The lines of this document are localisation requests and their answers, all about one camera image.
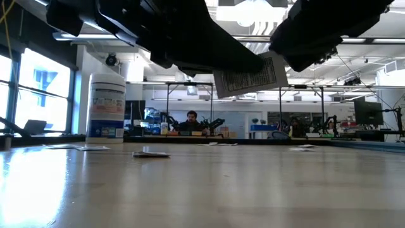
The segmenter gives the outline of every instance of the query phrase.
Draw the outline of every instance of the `paper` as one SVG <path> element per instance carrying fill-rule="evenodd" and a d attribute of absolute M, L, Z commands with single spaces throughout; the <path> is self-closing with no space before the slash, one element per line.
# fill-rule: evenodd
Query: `paper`
<path fill-rule="evenodd" d="M 220 143 L 218 145 L 219 146 L 237 146 L 238 144 L 237 143 L 234 143 L 234 144 Z"/>
<path fill-rule="evenodd" d="M 305 144 L 305 145 L 300 145 L 300 146 L 297 146 L 297 147 L 299 147 L 299 148 L 315 148 L 316 146 L 310 145 L 310 144 Z"/>
<path fill-rule="evenodd" d="M 62 144 L 62 145 L 44 145 L 46 149 L 77 149 L 79 146 Z"/>
<path fill-rule="evenodd" d="M 132 152 L 132 156 L 136 158 L 168 158 L 170 155 L 165 152 Z"/>
<path fill-rule="evenodd" d="M 309 148 L 290 148 L 291 151 L 314 151 L 313 149 Z"/>
<path fill-rule="evenodd" d="M 288 86 L 283 57 L 273 51 L 259 56 L 265 59 L 265 65 L 258 73 L 214 71 L 218 98 Z"/>
<path fill-rule="evenodd" d="M 80 151 L 97 151 L 97 150 L 109 150 L 110 148 L 106 146 L 82 146 L 77 147 L 76 149 Z"/>
<path fill-rule="evenodd" d="M 217 144 L 217 142 L 210 142 L 209 144 L 197 144 L 197 146 L 215 146 Z"/>

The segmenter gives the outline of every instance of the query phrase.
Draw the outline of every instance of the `person in background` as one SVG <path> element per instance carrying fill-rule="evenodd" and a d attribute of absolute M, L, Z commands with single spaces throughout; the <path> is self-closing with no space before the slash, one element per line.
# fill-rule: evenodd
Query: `person in background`
<path fill-rule="evenodd" d="M 197 121 L 197 113 L 195 111 L 189 111 L 187 113 L 187 121 L 180 123 L 179 130 L 180 131 L 201 131 L 203 134 L 208 134 L 208 129 L 205 129 Z"/>

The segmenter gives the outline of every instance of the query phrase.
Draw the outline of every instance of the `wooden table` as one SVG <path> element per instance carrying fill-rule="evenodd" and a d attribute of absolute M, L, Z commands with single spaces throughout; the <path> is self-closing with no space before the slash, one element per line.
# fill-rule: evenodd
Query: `wooden table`
<path fill-rule="evenodd" d="M 146 135 L 145 137 L 156 137 L 156 138 L 182 138 L 182 139 L 223 139 L 222 136 L 154 136 L 154 135 Z"/>
<path fill-rule="evenodd" d="M 136 159 L 148 146 L 170 159 Z M 405 156 L 118 144 L 0 152 L 0 227 L 403 227 Z"/>

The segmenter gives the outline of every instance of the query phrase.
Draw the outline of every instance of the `computer monitor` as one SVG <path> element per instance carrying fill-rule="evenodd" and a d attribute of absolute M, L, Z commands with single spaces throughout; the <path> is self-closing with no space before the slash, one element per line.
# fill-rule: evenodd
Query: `computer monitor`
<path fill-rule="evenodd" d="M 383 125 L 383 111 L 381 103 L 355 101 L 354 112 L 356 123 L 360 125 Z"/>
<path fill-rule="evenodd" d="M 125 102 L 125 120 L 143 120 L 145 119 L 145 101 L 126 101 Z"/>

